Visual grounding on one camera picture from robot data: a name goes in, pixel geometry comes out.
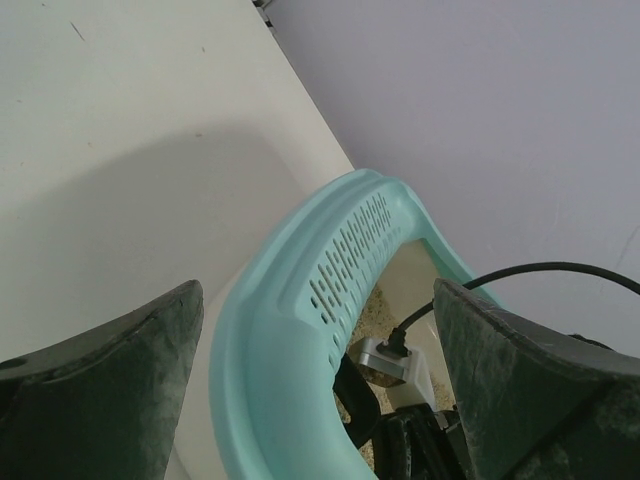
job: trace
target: beige floor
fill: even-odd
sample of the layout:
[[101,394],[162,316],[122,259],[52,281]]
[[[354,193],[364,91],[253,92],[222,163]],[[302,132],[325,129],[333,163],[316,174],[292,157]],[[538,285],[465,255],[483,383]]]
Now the beige floor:
[[[367,300],[351,337],[351,344],[362,337],[387,337],[405,316],[432,299],[433,281],[437,276],[421,244],[410,244],[400,249]],[[436,407],[439,410],[451,408],[455,400],[433,316],[418,321],[408,331],[407,340],[425,353],[435,390]],[[391,412],[384,389],[376,385],[371,385],[371,388],[378,397],[382,413]],[[348,421],[348,414],[337,403],[343,420]],[[373,467],[371,442],[362,447],[360,452],[369,466]]]

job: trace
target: light blue basket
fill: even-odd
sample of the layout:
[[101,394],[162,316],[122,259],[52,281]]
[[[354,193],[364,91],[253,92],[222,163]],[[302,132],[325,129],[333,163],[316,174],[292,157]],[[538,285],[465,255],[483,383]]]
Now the light blue basket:
[[375,478],[332,386],[375,282],[416,239],[445,276],[472,278],[407,185],[359,170],[316,192],[265,242],[213,339],[211,411],[229,478]]

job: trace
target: cable connector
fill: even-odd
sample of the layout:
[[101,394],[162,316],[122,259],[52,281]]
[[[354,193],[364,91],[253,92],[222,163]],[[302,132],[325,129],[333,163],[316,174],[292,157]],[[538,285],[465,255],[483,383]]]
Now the cable connector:
[[404,344],[406,335],[407,332],[396,327],[391,332],[391,335],[389,335],[389,339],[380,342],[376,350],[390,358],[406,358],[411,354]]

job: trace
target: teal plastic basket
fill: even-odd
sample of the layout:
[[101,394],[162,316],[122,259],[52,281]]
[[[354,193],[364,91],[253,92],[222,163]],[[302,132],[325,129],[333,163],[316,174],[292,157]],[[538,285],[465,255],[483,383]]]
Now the teal plastic basket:
[[264,243],[213,339],[211,411],[229,478],[375,478],[332,386],[378,277],[416,239],[441,273],[472,278],[406,184],[358,170],[316,192]]

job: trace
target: wire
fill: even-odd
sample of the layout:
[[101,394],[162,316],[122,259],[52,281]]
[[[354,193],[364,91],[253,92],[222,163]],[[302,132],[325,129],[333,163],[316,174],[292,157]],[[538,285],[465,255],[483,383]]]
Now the wire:
[[[532,272],[575,272],[584,273],[586,275],[593,275],[595,277],[604,278],[611,282],[617,283],[637,295],[640,295],[640,283],[631,280],[630,278],[620,275],[619,273],[612,272],[605,268],[595,267],[593,265],[586,265],[584,263],[572,263],[572,262],[540,262],[540,263],[527,263],[524,265],[516,265],[509,268],[503,268],[502,270],[496,270],[495,272],[488,273],[474,280],[471,280],[462,285],[467,290],[473,290],[474,288],[481,287],[487,283],[501,280],[503,278],[512,277],[514,275],[520,275],[523,273]],[[420,307],[418,310],[409,315],[403,322],[394,328],[394,331],[406,331],[411,325],[416,323],[420,318],[425,316],[433,310],[433,300],[426,305]]]

